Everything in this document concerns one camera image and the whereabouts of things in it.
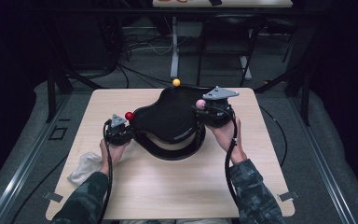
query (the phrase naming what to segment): camouflage jacket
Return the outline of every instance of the camouflage jacket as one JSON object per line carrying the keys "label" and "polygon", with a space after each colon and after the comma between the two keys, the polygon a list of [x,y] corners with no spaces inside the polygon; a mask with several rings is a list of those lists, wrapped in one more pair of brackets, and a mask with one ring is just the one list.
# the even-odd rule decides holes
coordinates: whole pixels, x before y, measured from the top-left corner
{"label": "camouflage jacket", "polygon": [[[230,174],[237,192],[241,223],[284,223],[280,207],[264,185],[263,176],[258,173],[250,160],[230,167]],[[103,173],[92,174],[71,194],[51,223],[97,223],[103,208],[107,183],[107,176]]]}

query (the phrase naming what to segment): chair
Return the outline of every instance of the chair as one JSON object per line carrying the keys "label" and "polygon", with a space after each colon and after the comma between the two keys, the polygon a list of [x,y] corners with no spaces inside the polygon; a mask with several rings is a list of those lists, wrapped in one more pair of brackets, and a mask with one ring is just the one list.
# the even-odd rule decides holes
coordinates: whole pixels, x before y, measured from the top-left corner
{"label": "chair", "polygon": [[293,42],[296,37],[297,31],[297,22],[287,19],[269,19],[267,20],[267,32],[270,35],[290,35],[288,40],[288,46],[286,52],[284,53],[282,62],[286,62],[287,55],[290,52],[290,49],[293,46]]}
{"label": "chair", "polygon": [[201,69],[205,69],[201,67],[202,58],[205,55],[229,54],[246,58],[246,63],[238,66],[242,69],[240,84],[242,86],[249,69],[258,33],[264,25],[265,20],[254,15],[219,14],[204,21],[200,34],[197,85],[200,85]]}

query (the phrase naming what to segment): forearm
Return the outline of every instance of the forearm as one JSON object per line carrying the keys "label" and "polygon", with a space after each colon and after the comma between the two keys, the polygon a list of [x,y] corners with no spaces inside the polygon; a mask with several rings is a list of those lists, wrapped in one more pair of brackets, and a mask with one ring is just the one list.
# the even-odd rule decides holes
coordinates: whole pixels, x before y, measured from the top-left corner
{"label": "forearm", "polygon": [[51,223],[97,223],[107,187],[107,176],[93,173],[71,194]]}
{"label": "forearm", "polygon": [[230,168],[241,223],[284,223],[281,208],[250,160]]}

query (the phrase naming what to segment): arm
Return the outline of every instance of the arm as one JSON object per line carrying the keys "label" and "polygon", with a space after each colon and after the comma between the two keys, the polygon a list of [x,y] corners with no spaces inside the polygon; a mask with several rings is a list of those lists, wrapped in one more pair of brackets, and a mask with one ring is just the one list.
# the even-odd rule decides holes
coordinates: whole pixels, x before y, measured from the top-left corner
{"label": "arm", "polygon": [[[113,168],[120,161],[125,147],[109,146]],[[100,143],[103,166],[99,172],[93,173],[68,198],[62,209],[54,216],[51,223],[97,223],[103,208],[103,196],[108,187],[109,164],[104,140]]]}
{"label": "arm", "polygon": [[[263,183],[263,176],[247,158],[241,146],[241,121],[236,118],[238,133],[237,145],[231,154],[230,167],[232,184],[237,192],[237,205],[241,223],[284,223],[281,208],[269,189]],[[220,128],[208,127],[215,135],[220,147],[228,151],[234,124],[229,122]]]}

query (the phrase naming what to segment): pink ball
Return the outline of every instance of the pink ball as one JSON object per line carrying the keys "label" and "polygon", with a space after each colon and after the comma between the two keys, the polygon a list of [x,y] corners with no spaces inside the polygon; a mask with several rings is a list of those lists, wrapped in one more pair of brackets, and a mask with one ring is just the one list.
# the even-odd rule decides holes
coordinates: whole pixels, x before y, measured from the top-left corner
{"label": "pink ball", "polygon": [[196,107],[197,107],[198,109],[203,110],[204,107],[205,107],[205,104],[206,104],[205,101],[202,100],[202,99],[200,99],[200,100],[198,100],[198,101],[196,102]]}

